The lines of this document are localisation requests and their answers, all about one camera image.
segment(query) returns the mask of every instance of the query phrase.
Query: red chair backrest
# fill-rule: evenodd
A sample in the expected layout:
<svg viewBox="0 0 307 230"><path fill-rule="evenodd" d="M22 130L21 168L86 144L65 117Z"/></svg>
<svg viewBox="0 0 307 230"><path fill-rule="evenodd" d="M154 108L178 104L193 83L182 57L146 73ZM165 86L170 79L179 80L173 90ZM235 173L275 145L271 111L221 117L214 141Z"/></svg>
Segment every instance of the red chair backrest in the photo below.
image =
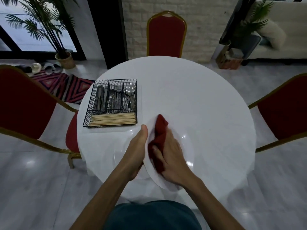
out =
<svg viewBox="0 0 307 230"><path fill-rule="evenodd" d="M181 58L186 29L186 22L171 11L152 16L147 23L147 56Z"/></svg>
<svg viewBox="0 0 307 230"><path fill-rule="evenodd" d="M0 65L0 97L0 127L39 139L52 116L56 99L10 65Z"/></svg>
<svg viewBox="0 0 307 230"><path fill-rule="evenodd" d="M307 132L307 73L285 82L258 109L277 139Z"/></svg>

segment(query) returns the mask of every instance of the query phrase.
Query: brick wall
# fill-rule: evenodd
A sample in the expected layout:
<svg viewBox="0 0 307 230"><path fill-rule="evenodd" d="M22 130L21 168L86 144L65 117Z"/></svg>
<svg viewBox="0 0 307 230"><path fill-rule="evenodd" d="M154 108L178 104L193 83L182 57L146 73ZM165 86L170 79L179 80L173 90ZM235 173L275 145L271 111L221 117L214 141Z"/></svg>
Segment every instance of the brick wall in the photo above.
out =
<svg viewBox="0 0 307 230"><path fill-rule="evenodd" d="M238 0L122 0L129 59L146 56L148 19L164 10L183 17L188 29L182 58L208 62Z"/></svg>

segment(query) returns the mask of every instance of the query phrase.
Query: geometric pattern rug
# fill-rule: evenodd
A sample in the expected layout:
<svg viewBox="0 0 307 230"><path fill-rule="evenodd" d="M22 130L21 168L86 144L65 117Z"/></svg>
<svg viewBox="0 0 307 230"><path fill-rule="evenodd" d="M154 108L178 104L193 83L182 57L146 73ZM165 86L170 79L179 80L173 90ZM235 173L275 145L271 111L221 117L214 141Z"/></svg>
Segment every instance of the geometric pattern rug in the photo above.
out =
<svg viewBox="0 0 307 230"><path fill-rule="evenodd" d="M86 91L93 84L93 80L83 79L66 73L52 73L46 75L44 71L32 76L42 84L51 94L64 102L80 104Z"/></svg>

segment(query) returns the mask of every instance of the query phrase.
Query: white tablecloth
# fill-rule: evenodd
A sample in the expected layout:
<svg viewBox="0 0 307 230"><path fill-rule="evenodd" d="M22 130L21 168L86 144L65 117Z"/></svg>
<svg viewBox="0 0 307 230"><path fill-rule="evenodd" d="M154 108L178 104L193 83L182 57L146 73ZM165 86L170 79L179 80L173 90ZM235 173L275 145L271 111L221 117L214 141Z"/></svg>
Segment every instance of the white tablecloth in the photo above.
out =
<svg viewBox="0 0 307 230"><path fill-rule="evenodd" d="M99 77L129 78L136 78L141 88L137 127L158 114L180 122L194 147L194 173L218 200L244 184L254 169L256 133L247 105L226 80L200 64L165 56L130 60ZM98 130L83 127L91 89L77 116L78 145L87 167L104 182L115 166L115 148L123 146L135 126ZM196 208L184 189L168 192L150 178L129 182L122 196L140 203L174 200Z"/></svg>

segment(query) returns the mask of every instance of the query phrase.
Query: hand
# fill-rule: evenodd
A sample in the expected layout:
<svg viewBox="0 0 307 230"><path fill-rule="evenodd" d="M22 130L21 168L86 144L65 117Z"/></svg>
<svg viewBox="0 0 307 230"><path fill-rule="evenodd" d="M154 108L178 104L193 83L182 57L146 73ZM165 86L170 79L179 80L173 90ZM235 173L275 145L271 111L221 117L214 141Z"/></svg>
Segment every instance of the hand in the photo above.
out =
<svg viewBox="0 0 307 230"><path fill-rule="evenodd" d="M169 128L166 129L163 155L156 146L153 146L153 149L155 156L163 163L162 175L167 181L183 186L185 181L193 175L185 162L180 144Z"/></svg>
<svg viewBox="0 0 307 230"><path fill-rule="evenodd" d="M146 125L141 126L141 130L130 141L129 146L118 165L128 169L130 181L135 179L143 165L145 157L145 142L148 137Z"/></svg>

